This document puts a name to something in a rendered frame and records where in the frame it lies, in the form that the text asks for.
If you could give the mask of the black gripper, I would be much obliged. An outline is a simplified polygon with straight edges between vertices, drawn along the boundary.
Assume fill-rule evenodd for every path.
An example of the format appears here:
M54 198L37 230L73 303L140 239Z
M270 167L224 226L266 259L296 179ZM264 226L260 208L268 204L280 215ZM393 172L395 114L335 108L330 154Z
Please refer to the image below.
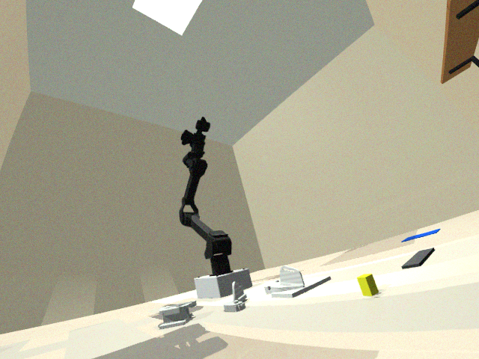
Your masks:
M205 146L206 142L206 135L203 135L202 132L208 132L210 129L210 122L208 123L204 117L201 118L201 120L197 120L195 128L197 129L197 135L195 137L195 140L193 141L193 144L201 144Z

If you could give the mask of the yellow rectangular block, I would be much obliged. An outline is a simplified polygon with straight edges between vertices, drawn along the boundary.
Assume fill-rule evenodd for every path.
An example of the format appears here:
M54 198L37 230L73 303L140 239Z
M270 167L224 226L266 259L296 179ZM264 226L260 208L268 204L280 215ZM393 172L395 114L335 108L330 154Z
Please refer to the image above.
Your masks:
M357 277L357 279L362 295L372 296L379 292L372 274L363 274L362 276Z

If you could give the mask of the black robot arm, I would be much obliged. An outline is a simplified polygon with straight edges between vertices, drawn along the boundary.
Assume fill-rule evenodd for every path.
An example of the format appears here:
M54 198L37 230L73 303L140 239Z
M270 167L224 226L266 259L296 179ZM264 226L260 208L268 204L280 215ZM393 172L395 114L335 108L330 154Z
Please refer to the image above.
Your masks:
M231 239L222 230L212 230L204 222L200 220L198 208L195 205L195 194L199 179L204 175L207 169L207 163L201 157L204 155L204 146L201 144L193 144L197 133L192 134L185 130L181 135L183 145L191 144L192 151L183 157L183 163L189 169L190 177L186 187L184 197L182 198L180 208L180 222L185 227L191 227L197 232L207 243L204 255L206 259L210 258L210 265L213 274L216 276L221 274L228 274L233 271L230 270L228 255L231 254ZM194 212L183 212L185 205L190 205ZM223 254L220 254L223 253ZM214 254L219 254L215 255Z

